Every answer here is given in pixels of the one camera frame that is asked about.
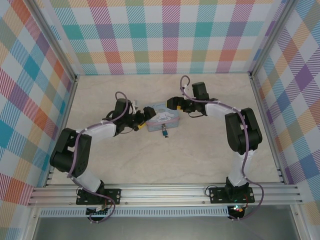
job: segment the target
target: plaid wallpaper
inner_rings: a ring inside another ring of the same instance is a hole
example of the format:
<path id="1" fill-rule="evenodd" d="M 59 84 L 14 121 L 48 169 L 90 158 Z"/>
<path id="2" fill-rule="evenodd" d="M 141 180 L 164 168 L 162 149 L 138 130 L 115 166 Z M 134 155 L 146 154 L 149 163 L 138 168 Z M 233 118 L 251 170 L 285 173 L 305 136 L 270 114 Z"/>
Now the plaid wallpaper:
<path id="1" fill-rule="evenodd" d="M 98 75 L 247 72 L 285 0 L 37 2 L 74 69 Z"/>
<path id="2" fill-rule="evenodd" d="M 71 80 L 23 0 L 0 0 L 0 240 L 44 180 Z"/>
<path id="3" fill-rule="evenodd" d="M 282 14 L 282 11 L 284 10 L 287 1 L 288 0 L 281 0 L 281 3 L 279 5 L 278 9 L 276 10 L 275 15 L 273 16 L 273 19 L 272 19 L 267 31 L 265 32 L 265 34 L 263 36 L 263 39 L 260 43 L 260 46 L 254 55 L 253 61 L 252 61 L 250 68 L 249 68 L 249 72 L 252 72 L 252 70 L 254 69 L 254 66 L 260 56 L 260 53 L 261 53 L 262 49 L 265 47 L 267 40 L 268 40 L 274 26 L 276 25 L 276 22 L 278 21 L 280 15 Z"/>
<path id="4" fill-rule="evenodd" d="M 320 234 L 320 0 L 299 1 L 256 84 L 289 182 Z"/>

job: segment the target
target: blue plastic box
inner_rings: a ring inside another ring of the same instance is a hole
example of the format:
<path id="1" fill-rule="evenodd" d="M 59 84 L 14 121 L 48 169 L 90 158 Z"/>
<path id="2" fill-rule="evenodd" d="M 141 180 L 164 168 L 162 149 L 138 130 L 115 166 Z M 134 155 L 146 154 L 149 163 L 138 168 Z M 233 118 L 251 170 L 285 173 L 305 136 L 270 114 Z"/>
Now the blue plastic box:
<path id="1" fill-rule="evenodd" d="M 148 105 L 148 107 L 152 107 L 156 113 L 153 118 L 151 118 L 149 121 L 146 121 L 146 126 L 149 132 L 161 130 L 162 124 L 165 124 L 167 129 L 178 127 L 178 110 L 171 110 L 167 108 L 164 102 Z"/>

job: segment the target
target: metal grille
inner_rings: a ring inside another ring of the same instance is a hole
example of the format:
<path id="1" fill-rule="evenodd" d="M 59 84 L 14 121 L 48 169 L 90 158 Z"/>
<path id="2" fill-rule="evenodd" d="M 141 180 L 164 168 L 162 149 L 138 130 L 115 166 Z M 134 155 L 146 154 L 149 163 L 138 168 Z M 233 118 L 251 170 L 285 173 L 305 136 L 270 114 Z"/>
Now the metal grille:
<path id="1" fill-rule="evenodd" d="M 95 216 L 104 217 L 104 213 L 95 213 Z M 227 217 L 226 206 L 209 207 L 119 207 L 113 217 Z M 41 218 L 74 218 L 88 217 L 85 207 L 48 207 L 43 208 Z"/>

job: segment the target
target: yellow object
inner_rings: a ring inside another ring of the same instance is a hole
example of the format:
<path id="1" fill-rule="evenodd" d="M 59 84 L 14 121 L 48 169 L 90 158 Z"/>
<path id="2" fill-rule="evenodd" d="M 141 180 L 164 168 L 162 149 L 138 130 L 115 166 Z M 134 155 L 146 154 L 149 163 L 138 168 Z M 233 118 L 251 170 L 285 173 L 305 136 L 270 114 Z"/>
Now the yellow object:
<path id="1" fill-rule="evenodd" d="M 138 125 L 138 129 L 142 129 L 145 125 L 147 125 L 146 123 L 143 123 L 141 125 Z"/>

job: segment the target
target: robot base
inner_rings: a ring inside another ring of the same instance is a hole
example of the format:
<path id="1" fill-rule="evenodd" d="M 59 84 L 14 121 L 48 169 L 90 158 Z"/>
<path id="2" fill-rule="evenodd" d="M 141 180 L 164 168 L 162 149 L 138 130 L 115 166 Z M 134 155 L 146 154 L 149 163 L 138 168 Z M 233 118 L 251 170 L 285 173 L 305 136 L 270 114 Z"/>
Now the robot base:
<path id="1" fill-rule="evenodd" d="M 115 205 L 120 204 L 121 199 L 121 189 L 113 188 L 113 189 L 103 189 L 99 194 L 107 196 L 115 202 Z M 77 198 L 75 204 L 77 205 L 107 205 L 112 204 L 110 200 L 106 200 L 103 197 L 99 197 L 93 195 L 89 192 L 86 192 L 82 189 L 77 191 Z"/>
<path id="2" fill-rule="evenodd" d="M 250 204 L 255 202 L 254 192 L 251 187 L 248 187 L 242 196 L 234 200 L 230 200 L 224 187 L 210 187 L 209 196 L 212 204 L 246 204 L 247 202 Z"/>

